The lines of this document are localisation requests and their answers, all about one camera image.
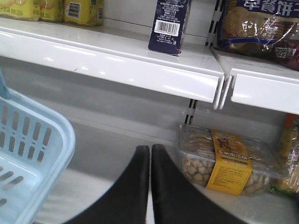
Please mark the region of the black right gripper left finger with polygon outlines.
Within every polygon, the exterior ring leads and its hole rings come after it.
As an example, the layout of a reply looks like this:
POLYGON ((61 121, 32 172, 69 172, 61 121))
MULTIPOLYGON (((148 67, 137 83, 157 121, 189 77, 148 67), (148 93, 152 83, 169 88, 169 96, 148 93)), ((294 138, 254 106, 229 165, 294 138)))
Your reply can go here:
POLYGON ((137 146, 135 153, 111 188, 67 224, 146 223, 150 175, 150 150, 137 146))

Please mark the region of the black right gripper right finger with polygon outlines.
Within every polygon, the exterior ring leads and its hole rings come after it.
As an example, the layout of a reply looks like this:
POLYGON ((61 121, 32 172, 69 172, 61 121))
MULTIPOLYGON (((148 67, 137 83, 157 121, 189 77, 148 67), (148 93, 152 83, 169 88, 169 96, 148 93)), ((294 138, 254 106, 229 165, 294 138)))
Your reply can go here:
POLYGON ((151 149, 151 191, 156 224, 242 224, 200 193, 179 171, 165 146, 151 149))

